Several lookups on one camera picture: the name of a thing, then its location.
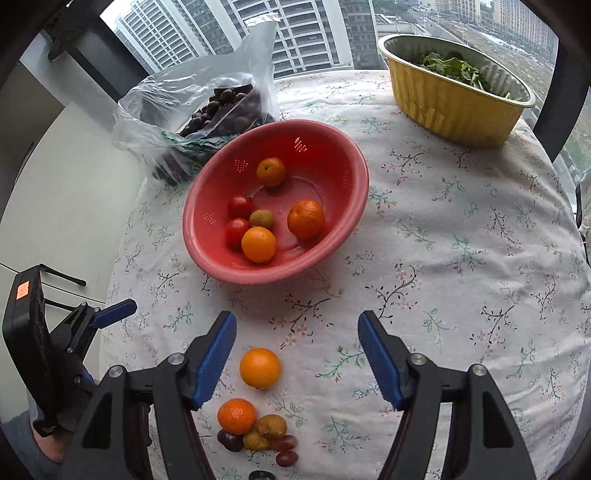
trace floral tablecloth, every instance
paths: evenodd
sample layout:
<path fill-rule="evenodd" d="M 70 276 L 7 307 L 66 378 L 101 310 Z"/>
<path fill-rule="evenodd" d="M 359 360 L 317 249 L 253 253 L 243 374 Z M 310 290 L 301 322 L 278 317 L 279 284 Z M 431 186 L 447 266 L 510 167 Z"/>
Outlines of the floral tablecloth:
<path fill-rule="evenodd" d="M 108 294 L 110 303 L 132 297 L 139 310 L 104 331 L 101 371 L 154 366 L 229 309 L 238 338 L 213 399 L 195 415 L 217 479 L 246 480 L 261 468 L 278 479 L 371 480 L 401 417 L 382 399 L 358 342 L 358 315 L 373 309 L 388 332 L 440 366 L 486 365 L 546 479 L 579 418 L 591 295 L 570 206 L 529 127 L 520 121 L 497 150 L 454 145 L 400 111 L 385 71 L 318 73 L 276 88 L 281 119 L 333 125 L 364 153 L 371 186 L 358 227 L 307 274 L 239 287 L 189 257 L 181 232 L 187 189 L 145 183 Z M 268 391 L 240 379 L 238 363 L 252 346 L 282 360 Z M 217 409 L 232 397 L 287 419 L 299 441 L 295 467 L 216 441 Z M 440 475 L 449 418 L 443 408 L 427 478 Z M 154 439 L 156 478 L 165 478 Z"/>

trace blue gripper pad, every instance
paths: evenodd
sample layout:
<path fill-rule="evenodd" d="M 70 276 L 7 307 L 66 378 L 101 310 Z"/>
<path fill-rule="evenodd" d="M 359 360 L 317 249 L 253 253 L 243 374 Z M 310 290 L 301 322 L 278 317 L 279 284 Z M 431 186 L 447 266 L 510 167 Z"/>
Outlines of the blue gripper pad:
<path fill-rule="evenodd" d="M 115 305 L 101 310 L 95 314 L 95 319 L 92 322 L 93 328 L 105 328 L 109 325 L 123 320 L 124 318 L 132 316 L 138 310 L 138 305 L 132 299 L 120 301 Z"/>
<path fill-rule="evenodd" d="M 359 315 L 357 333 L 382 397 L 389 401 L 393 408 L 398 408 L 404 400 L 400 391 L 398 368 L 365 312 Z"/>
<path fill-rule="evenodd" d="M 226 365 L 236 340 L 236 330 L 236 317 L 228 312 L 197 369 L 195 391 L 193 392 L 193 403 L 197 408 L 201 408 L 213 396 L 223 367 Z"/>

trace high-rise building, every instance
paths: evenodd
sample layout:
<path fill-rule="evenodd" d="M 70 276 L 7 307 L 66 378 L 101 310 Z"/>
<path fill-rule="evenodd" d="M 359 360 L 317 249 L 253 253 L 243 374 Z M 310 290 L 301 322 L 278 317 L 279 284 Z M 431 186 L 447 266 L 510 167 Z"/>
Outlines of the high-rise building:
<path fill-rule="evenodd" d="M 339 0 L 353 65 L 356 69 L 383 69 L 378 54 L 374 5 L 371 0 Z"/>
<path fill-rule="evenodd" d="M 437 13 L 449 12 L 450 0 L 435 0 L 435 10 Z"/>
<path fill-rule="evenodd" d="M 196 48 L 205 54 L 196 38 L 188 38 L 189 26 L 180 25 L 160 0 L 135 0 L 115 24 L 115 34 L 131 45 L 130 50 L 139 54 L 138 60 L 149 72 L 199 56 Z"/>
<path fill-rule="evenodd" d="M 450 3 L 451 12 L 460 18 L 474 23 L 480 21 L 480 0 L 451 0 Z"/>
<path fill-rule="evenodd" d="M 495 22 L 501 34 L 544 57 L 555 55 L 558 40 L 549 27 L 521 0 L 494 0 Z"/>
<path fill-rule="evenodd" d="M 275 77 L 331 67 L 383 68 L 371 0 L 134 0 L 117 36 L 154 73 L 193 57 L 228 53 L 246 21 L 280 18 Z"/>

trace red colander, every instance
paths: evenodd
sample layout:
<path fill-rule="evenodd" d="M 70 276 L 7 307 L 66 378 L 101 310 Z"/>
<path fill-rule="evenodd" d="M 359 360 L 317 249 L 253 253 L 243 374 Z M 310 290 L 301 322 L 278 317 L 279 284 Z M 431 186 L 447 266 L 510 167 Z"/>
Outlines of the red colander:
<path fill-rule="evenodd" d="M 256 178 L 258 164 L 280 158 L 287 178 L 266 189 Z M 184 242 L 193 261 L 221 281 L 271 283 L 297 275 L 334 252 L 359 222 L 369 189 L 365 159 L 343 132 L 310 120 L 274 122 L 250 130 L 223 147 L 205 165 L 189 190 L 183 212 Z M 273 212 L 277 251 L 266 264 L 248 260 L 226 246 L 234 195 L 250 195 L 255 209 Z M 287 228 L 287 214 L 300 200 L 319 202 L 326 226 L 311 241 Z"/>

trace spinach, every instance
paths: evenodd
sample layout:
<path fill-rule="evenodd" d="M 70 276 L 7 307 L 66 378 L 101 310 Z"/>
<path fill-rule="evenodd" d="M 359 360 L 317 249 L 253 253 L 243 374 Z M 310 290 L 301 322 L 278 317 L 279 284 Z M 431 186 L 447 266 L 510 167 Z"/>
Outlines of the spinach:
<path fill-rule="evenodd" d="M 480 70 L 464 61 L 459 52 L 451 52 L 446 59 L 435 52 L 421 55 L 416 65 L 430 72 L 438 73 L 439 75 L 465 83 L 484 92 L 497 95 L 492 91 L 490 84 L 486 81 Z"/>

